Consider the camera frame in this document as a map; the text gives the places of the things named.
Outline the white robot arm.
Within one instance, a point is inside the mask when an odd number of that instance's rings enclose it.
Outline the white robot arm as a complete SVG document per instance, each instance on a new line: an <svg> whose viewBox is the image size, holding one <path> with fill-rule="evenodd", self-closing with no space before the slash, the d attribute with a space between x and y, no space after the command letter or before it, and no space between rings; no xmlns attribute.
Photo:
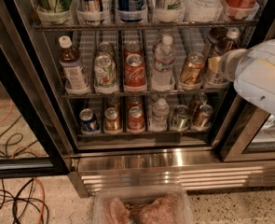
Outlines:
<svg viewBox="0 0 275 224"><path fill-rule="evenodd" d="M209 59L244 100L275 116L275 39Z"/></svg>

